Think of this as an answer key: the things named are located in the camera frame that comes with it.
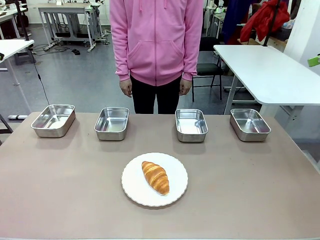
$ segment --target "person's right hand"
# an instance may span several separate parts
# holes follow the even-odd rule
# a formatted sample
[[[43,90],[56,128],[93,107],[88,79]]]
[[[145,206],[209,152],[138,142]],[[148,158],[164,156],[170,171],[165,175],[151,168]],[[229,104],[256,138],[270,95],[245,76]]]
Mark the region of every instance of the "person's right hand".
[[[120,88],[124,95],[128,96],[129,98],[132,97],[132,82],[130,78],[120,81]]]

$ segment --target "chair backrest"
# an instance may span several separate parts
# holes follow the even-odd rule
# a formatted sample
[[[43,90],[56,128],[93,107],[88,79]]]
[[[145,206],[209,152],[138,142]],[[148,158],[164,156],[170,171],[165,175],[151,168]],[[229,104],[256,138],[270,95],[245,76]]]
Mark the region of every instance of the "chair backrest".
[[[200,40],[199,51],[200,52],[213,51],[214,45],[220,45],[220,42],[218,39],[216,39],[213,36],[204,36]]]

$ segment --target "red jacket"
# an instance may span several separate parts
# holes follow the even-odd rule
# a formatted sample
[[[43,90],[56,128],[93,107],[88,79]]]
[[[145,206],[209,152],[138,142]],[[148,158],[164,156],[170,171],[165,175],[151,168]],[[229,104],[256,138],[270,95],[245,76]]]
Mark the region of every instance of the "red jacket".
[[[249,41],[252,28],[256,30],[259,41],[262,41],[269,32],[272,19],[275,14],[275,9],[278,0],[269,0],[262,4],[262,7],[249,19],[246,25],[241,30],[240,41]],[[275,17],[272,32],[275,32],[284,23],[290,20],[288,7],[285,2],[280,2],[280,7]]]

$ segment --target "person's left hand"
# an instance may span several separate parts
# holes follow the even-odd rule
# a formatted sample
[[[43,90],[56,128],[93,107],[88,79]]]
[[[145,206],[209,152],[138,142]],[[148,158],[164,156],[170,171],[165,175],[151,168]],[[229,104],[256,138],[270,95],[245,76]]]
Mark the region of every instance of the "person's left hand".
[[[179,95],[180,96],[186,95],[189,92],[191,85],[192,85],[191,81],[181,78]]]

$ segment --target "black pants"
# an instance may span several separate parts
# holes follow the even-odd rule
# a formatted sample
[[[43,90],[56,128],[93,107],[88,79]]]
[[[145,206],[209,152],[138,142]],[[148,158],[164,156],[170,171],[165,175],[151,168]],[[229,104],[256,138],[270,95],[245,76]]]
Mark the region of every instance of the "black pants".
[[[175,114],[179,102],[181,76],[162,85],[151,86],[131,76],[132,97],[136,114],[153,114],[155,99],[159,114]]]

